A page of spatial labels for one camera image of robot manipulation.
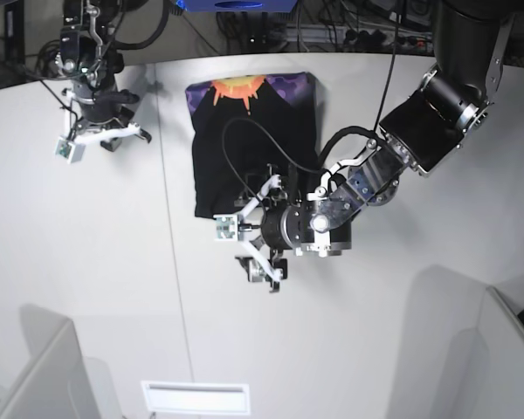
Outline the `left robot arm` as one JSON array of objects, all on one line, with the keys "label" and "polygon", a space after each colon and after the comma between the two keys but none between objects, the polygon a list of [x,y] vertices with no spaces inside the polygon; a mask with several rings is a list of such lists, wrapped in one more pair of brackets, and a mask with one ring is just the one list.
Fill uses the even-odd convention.
[{"label": "left robot arm", "polygon": [[252,283],[278,292],[287,278],[285,251],[322,258],[352,244],[351,224],[388,203],[401,174],[429,175],[462,146],[493,104],[514,18],[524,1],[436,1],[431,8],[434,65],[417,89],[372,129],[337,131],[314,168],[296,161],[268,179],[231,218],[245,249],[238,262]]}]

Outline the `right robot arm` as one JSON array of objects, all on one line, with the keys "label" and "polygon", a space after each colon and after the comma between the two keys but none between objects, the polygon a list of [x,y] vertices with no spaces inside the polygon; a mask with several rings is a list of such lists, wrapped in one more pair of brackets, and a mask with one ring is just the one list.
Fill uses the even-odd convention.
[{"label": "right robot arm", "polygon": [[115,151],[128,137],[151,142],[151,134],[133,121],[141,98],[117,86],[115,76],[125,67],[122,53],[152,45],[163,33],[174,7],[162,3],[153,33],[141,42],[116,39],[127,13],[139,10],[143,1],[64,1],[63,26],[55,65],[71,86],[62,91],[65,128],[55,146],[55,155],[73,163],[80,161],[87,146],[98,144]]}]

